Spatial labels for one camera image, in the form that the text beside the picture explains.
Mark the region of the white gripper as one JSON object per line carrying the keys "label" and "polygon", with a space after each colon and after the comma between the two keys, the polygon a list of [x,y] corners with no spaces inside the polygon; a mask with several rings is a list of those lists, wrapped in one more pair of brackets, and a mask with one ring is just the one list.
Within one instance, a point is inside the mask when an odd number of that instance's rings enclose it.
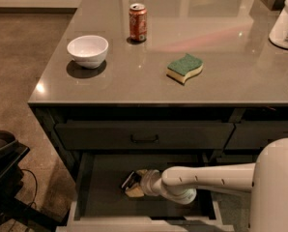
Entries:
{"label": "white gripper", "polygon": [[148,196],[162,195],[162,179],[158,170],[139,169],[136,173],[143,176],[138,183],[132,185],[125,190],[125,194],[128,197],[138,198],[143,197],[144,194]]}

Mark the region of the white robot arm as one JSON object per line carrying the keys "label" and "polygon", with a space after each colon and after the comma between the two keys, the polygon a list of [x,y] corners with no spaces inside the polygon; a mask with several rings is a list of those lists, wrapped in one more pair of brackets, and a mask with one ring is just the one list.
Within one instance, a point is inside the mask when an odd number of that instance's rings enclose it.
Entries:
{"label": "white robot arm", "polygon": [[288,232],[288,138],[267,145],[255,163],[140,169],[121,189],[129,197],[161,196],[183,205],[199,189],[249,192],[249,232]]}

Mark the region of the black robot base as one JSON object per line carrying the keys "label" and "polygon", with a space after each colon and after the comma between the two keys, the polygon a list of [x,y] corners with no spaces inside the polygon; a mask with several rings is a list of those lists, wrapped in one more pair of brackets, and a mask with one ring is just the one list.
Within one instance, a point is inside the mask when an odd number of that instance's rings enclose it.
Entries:
{"label": "black robot base", "polygon": [[69,212],[59,221],[35,210],[33,202],[25,204],[15,198],[23,187],[23,170],[18,163],[29,153],[30,148],[20,143],[15,136],[0,130],[0,225],[13,219],[28,228],[40,228],[55,232],[58,226],[67,224]]}

